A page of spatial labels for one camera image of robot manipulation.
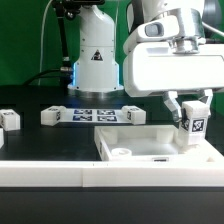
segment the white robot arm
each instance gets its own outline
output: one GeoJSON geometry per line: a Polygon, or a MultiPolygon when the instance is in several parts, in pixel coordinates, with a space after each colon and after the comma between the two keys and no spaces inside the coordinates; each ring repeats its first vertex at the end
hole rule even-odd
{"type": "Polygon", "coordinates": [[[163,96],[174,121],[180,122],[183,144],[197,144],[205,136],[212,92],[224,87],[224,45],[205,44],[205,0],[132,4],[127,10],[131,34],[124,44],[125,90],[132,97],[163,96]],[[135,13],[137,7],[142,9],[135,13]],[[199,94],[199,101],[180,107],[178,94],[191,93],[199,94]]]}
{"type": "Polygon", "coordinates": [[[53,0],[61,34],[63,65],[71,66],[63,18],[80,17],[80,54],[73,66],[71,95],[104,98],[123,93],[115,61],[115,23],[97,5],[105,0],[53,0]]]}

